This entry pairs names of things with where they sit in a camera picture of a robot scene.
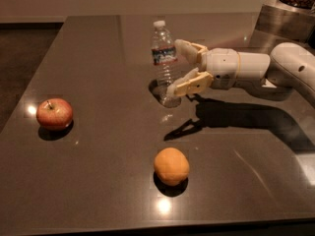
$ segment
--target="table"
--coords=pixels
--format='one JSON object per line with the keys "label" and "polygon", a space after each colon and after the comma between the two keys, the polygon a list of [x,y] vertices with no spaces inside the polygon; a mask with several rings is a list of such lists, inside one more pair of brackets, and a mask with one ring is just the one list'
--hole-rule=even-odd
{"label": "table", "polygon": [[[176,37],[248,46],[242,31],[241,45],[208,33],[206,23],[218,17],[227,25],[236,16],[168,15],[166,22]],[[162,107],[149,89],[152,18],[67,19],[0,136],[0,234],[315,217],[315,110],[295,91],[273,102],[237,88]],[[203,31],[191,31],[189,19],[204,22],[196,24]],[[191,68],[182,59],[179,66]],[[53,96],[73,106],[67,134],[43,131],[33,115]],[[203,128],[190,129],[197,121]],[[190,162],[181,192],[155,181],[154,158],[167,147],[181,149]]]}

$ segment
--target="clear plastic bottle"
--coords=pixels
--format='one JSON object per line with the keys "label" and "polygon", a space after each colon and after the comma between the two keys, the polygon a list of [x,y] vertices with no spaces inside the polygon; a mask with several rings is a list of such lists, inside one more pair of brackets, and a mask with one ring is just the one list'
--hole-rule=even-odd
{"label": "clear plastic bottle", "polygon": [[169,30],[165,27],[165,21],[154,22],[154,28],[152,55],[157,69],[159,102],[164,107],[176,107],[181,103],[181,98],[166,93],[167,87],[180,77],[176,66],[176,48]]}

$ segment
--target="apple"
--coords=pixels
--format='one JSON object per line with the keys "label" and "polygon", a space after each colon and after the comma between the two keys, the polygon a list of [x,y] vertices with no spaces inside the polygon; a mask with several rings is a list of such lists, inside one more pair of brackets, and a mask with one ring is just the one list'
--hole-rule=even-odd
{"label": "apple", "polygon": [[50,131],[61,131],[72,123],[71,105],[62,98],[50,98],[42,102],[36,111],[40,126]]}

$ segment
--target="bottle label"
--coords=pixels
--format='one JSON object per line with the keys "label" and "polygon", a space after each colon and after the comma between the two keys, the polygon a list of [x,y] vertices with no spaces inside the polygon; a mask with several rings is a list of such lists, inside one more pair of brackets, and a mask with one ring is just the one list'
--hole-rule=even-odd
{"label": "bottle label", "polygon": [[175,46],[165,49],[153,49],[152,55],[156,66],[177,61]]}

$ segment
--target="bottle cap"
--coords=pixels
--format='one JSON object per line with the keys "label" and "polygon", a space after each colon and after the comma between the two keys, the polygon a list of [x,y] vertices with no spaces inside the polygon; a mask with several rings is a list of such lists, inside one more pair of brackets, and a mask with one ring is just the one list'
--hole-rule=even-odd
{"label": "bottle cap", "polygon": [[165,21],[164,21],[164,20],[155,21],[155,22],[154,22],[154,27],[155,27],[155,28],[165,27]]}

